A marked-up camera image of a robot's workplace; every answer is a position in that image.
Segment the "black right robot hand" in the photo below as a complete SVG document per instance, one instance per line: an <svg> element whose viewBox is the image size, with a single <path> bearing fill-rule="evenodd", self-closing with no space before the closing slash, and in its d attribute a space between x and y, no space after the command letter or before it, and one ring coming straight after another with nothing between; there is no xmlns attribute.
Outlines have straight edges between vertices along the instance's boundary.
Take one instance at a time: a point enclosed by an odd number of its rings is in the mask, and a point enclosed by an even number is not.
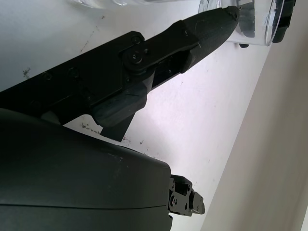
<svg viewBox="0 0 308 231"><path fill-rule="evenodd" d="M123 138L148 93L220 47L238 6L205 11L145 39L131 31L0 94L3 231L168 231L204 214L202 196L167 163L65 127L90 115Z"/></svg>

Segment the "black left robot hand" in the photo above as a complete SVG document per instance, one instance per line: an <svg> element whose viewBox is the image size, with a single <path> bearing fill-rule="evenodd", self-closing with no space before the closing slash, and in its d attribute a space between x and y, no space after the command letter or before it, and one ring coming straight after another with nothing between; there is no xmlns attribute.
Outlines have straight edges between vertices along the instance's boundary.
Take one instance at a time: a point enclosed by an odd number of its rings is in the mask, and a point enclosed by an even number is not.
<svg viewBox="0 0 308 231"><path fill-rule="evenodd" d="M280 43L283 40L286 30L290 26L295 3L296 3L296 0L285 0L284 1L282 5L282 13L280 16L278 27L277 27L274 39L272 41L273 43Z"/></svg>

